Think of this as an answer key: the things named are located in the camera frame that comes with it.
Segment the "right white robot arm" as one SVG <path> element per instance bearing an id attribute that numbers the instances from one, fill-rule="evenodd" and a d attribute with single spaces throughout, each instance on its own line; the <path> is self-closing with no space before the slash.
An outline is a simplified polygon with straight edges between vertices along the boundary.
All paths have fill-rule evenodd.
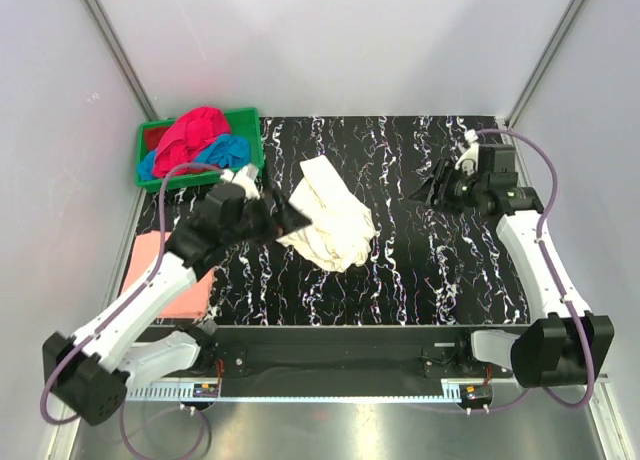
<path id="1" fill-rule="evenodd" d="M 547 229 L 546 212 L 531 187 L 521 187 L 512 166 L 471 175 L 440 160 L 411 199 L 450 214 L 475 208 L 494 221 L 530 307 L 521 334 L 503 329 L 472 332 L 454 351 L 454 364 L 476 376 L 493 364 L 525 389 L 582 385 L 593 390 L 614 337 L 606 315 L 596 315 L 577 292 Z"/>

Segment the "cream white t shirt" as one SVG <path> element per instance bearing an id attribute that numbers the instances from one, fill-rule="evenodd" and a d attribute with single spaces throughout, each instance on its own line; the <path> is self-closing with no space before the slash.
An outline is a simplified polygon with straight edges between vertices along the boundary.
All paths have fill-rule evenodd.
<path id="1" fill-rule="evenodd" d="M 311 224 L 278 243 L 325 271 L 343 273 L 363 266 L 377 236 L 371 210 L 349 191 L 326 156 L 302 161 L 300 168 L 303 178 L 290 203 Z"/>

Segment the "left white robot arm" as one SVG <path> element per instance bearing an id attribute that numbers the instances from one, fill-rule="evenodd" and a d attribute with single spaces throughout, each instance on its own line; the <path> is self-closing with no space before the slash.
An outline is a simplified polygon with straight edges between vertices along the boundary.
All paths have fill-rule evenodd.
<path id="1" fill-rule="evenodd" d="M 96 426 L 139 385 L 179 370 L 208 374 L 216 352 L 203 343 L 202 334 L 177 330 L 136 353 L 130 349 L 161 311 L 208 274 L 229 247 L 267 243 L 311 223 L 276 187 L 251 198 L 241 185 L 214 185 L 171 234 L 161 236 L 155 262 L 141 278 L 74 334 L 55 332 L 45 340 L 42 418 L 57 424 L 47 410 L 48 397 L 54 395 L 76 418 Z"/>

